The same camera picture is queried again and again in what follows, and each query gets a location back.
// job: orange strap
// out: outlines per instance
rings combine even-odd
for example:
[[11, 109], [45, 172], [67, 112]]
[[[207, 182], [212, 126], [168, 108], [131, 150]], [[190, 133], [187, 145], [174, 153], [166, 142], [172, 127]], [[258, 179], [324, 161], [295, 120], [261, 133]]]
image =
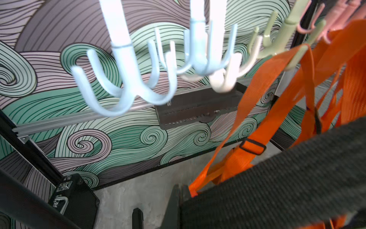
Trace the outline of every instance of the orange strap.
[[245, 117], [249, 115], [249, 112], [260, 100], [262, 95], [269, 89], [273, 84], [274, 80], [279, 76], [285, 66], [290, 62], [293, 56], [297, 53], [299, 47], [293, 48], [288, 52], [281, 53], [273, 58], [267, 60], [261, 68], [255, 73], [250, 85], [246, 89], [242, 99], [238, 105], [238, 111], [234, 124], [224, 141], [216, 148], [215, 153], [209, 163], [205, 166], [203, 171], [198, 175], [196, 180], [189, 186], [191, 196], [196, 196], [198, 188], [204, 183], [207, 172], [211, 164], [213, 163], [218, 152], [221, 150], [223, 145], [231, 137], [231, 135], [237, 130], [239, 125], [242, 123]]
[[[350, 60], [351, 57], [360, 50], [360, 48], [365, 46], [366, 41], [363, 38], [366, 35], [366, 21], [353, 21], [344, 30], [340, 32], [334, 32], [332, 35], [334, 36], [335, 34], [336, 36], [333, 39], [331, 45], [327, 46], [325, 42], [321, 41], [314, 50], [314, 63], [316, 63], [314, 85], [319, 85], [325, 79], [329, 78], [336, 70], [339, 69], [343, 63]], [[216, 170], [210, 170], [215, 174], [210, 174], [210, 177], [206, 178], [208, 169], [213, 163], [213, 160], [219, 150], [226, 143], [231, 134], [238, 128], [240, 123], [246, 118], [251, 108], [254, 107], [261, 95], [269, 88], [273, 80], [279, 75], [279, 73], [287, 65], [297, 50], [298, 48], [294, 48], [289, 52], [273, 57], [272, 59], [265, 62], [257, 71], [250, 86], [247, 88], [247, 91], [239, 103], [237, 116], [228, 137], [216, 148], [213, 158], [206, 165], [198, 178], [190, 185], [192, 196], [197, 195], [197, 190], [202, 187], [202, 184], [220, 176], [219, 174], [221, 172], [223, 173], [221, 175], [221, 181], [223, 181], [231, 177], [233, 174], [236, 174], [238, 171], [243, 171], [243, 169], [245, 170], [250, 167], [250, 162], [254, 159], [255, 155], [240, 149], [239, 147], [236, 147], [225, 158], [225, 162], [222, 163], [224, 164], [224, 170], [222, 170], [222, 166], [218, 166], [217, 169], [220, 169], [220, 171], [217, 172]], [[307, 70], [308, 68], [305, 66], [300, 68], [288, 88], [284, 91], [282, 96], [279, 98], [279, 100], [277, 100], [273, 108], [270, 110], [267, 117], [262, 121], [258, 129], [248, 139], [254, 140], [254, 142], [258, 142], [263, 145], [267, 144], [291, 108], [305, 94], [311, 94], [308, 88], [304, 88], [304, 81], [302, 78], [304, 72]], [[248, 141], [245, 142], [244, 148], [249, 149], [252, 152], [263, 151], [261, 146]], [[226, 170], [232, 167], [236, 167], [236, 171], [234, 173], [232, 170]]]
[[344, 74], [341, 124], [366, 115], [366, 48], [347, 62]]

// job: black metal bar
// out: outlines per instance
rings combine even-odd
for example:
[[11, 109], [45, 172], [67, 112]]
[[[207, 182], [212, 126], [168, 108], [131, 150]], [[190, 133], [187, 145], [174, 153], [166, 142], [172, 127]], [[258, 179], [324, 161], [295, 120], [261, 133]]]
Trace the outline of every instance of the black metal bar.
[[0, 169], [0, 211], [32, 229], [80, 229]]
[[0, 110], [0, 135], [38, 169], [52, 184], [57, 186], [63, 179], [62, 173], [48, 160], [48, 158], [30, 141], [25, 144], [13, 132], [14, 123]]
[[132, 229], [143, 229], [143, 212], [138, 207], [132, 212]]
[[[313, 14], [315, 12], [315, 9], [318, 5], [319, 0], [314, 0], [311, 2], [309, 8], [307, 9], [306, 13], [302, 17], [300, 21], [300, 25], [303, 28], [308, 28], [311, 23], [311, 19], [313, 18]], [[305, 34], [301, 34], [299, 32], [295, 33], [294, 39], [292, 40], [291, 48], [298, 46], [304, 42]]]
[[173, 187], [172, 194], [170, 195], [167, 210], [161, 223], [160, 229], [178, 229], [180, 228], [180, 189], [176, 184]]

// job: black webbing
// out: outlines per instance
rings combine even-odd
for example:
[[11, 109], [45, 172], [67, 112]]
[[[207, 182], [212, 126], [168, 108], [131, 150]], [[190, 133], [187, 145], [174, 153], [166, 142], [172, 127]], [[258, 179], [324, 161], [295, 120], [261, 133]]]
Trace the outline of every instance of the black webbing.
[[181, 228], [298, 228], [366, 207], [366, 118], [288, 149], [181, 205]]

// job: wall mural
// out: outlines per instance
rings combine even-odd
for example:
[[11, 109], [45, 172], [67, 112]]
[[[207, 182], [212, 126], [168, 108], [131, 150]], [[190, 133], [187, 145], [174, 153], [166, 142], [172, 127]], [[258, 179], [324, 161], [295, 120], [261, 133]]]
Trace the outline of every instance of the wall mural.
[[[88, 110], [70, 74], [72, 65], [82, 66], [94, 93], [103, 105], [118, 99], [106, 93], [95, 78], [86, 51], [97, 51], [109, 80], [120, 87], [115, 60], [111, 54], [109, 34], [98, 0], [0, 0], [0, 109], [17, 125], [61, 117]], [[164, 50], [169, 41], [176, 43], [177, 64], [183, 65], [183, 31], [189, 28], [189, 0], [122, 0], [131, 39], [143, 79], [149, 79], [151, 61], [147, 41], [154, 39], [159, 27]], [[294, 0], [228, 0], [226, 29], [238, 23], [235, 51], [249, 55], [252, 30], [263, 31], [273, 10], [279, 15], [272, 30], [289, 14]], [[206, 2], [205, 15], [209, 7]], [[227, 49], [227, 37], [224, 53]], [[266, 59], [258, 61], [246, 74], [253, 77]], [[160, 69], [155, 91], [168, 91], [167, 73]], [[230, 138], [236, 141], [250, 135], [266, 116], [279, 80], [251, 111], [238, 131]], [[209, 84], [178, 79], [178, 90]], [[80, 173], [91, 188], [139, 172], [156, 168], [219, 145], [229, 132], [236, 112], [216, 117], [208, 123], [196, 122], [170, 130], [161, 130], [155, 109], [128, 112], [120, 117], [101, 118], [71, 126], [32, 134], [30, 137], [63, 173]], [[284, 130], [298, 131], [298, 123], [288, 123]], [[12, 154], [1, 140], [0, 159]]]

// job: gray floor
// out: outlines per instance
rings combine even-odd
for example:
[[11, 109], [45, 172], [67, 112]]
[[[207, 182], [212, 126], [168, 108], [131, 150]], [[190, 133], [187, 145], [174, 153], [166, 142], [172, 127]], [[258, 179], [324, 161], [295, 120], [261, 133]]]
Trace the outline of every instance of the gray floor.
[[[236, 144], [223, 148], [216, 161], [220, 161]], [[280, 150], [272, 143], [254, 159], [253, 164], [265, 160]], [[138, 207], [144, 216], [144, 229], [158, 228], [163, 220], [172, 188], [175, 184], [190, 184], [211, 159], [214, 152], [135, 177], [134, 179], [97, 190], [100, 208], [95, 229], [130, 229], [132, 211]]]

